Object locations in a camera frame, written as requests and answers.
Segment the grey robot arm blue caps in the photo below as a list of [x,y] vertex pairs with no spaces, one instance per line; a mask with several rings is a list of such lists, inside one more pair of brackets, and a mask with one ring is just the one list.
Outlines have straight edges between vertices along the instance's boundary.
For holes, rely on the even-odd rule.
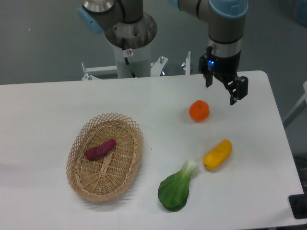
[[[199,60],[199,72],[206,86],[220,81],[235,104],[248,93],[248,79],[237,75],[245,16],[246,0],[173,0],[171,4],[209,27],[209,45]],[[147,77],[150,64],[135,52],[147,47],[156,37],[155,20],[143,10],[141,0],[85,0],[78,15],[94,34],[103,33],[119,50],[117,63],[120,78]]]

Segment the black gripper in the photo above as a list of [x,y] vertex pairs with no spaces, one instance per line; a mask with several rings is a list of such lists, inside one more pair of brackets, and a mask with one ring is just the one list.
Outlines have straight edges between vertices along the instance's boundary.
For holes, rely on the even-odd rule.
[[241,51],[230,57],[218,57],[213,51],[213,47],[208,46],[200,57],[199,73],[203,74],[206,87],[212,85],[213,77],[224,83],[230,93],[230,105],[234,105],[248,94],[248,78],[237,75]]

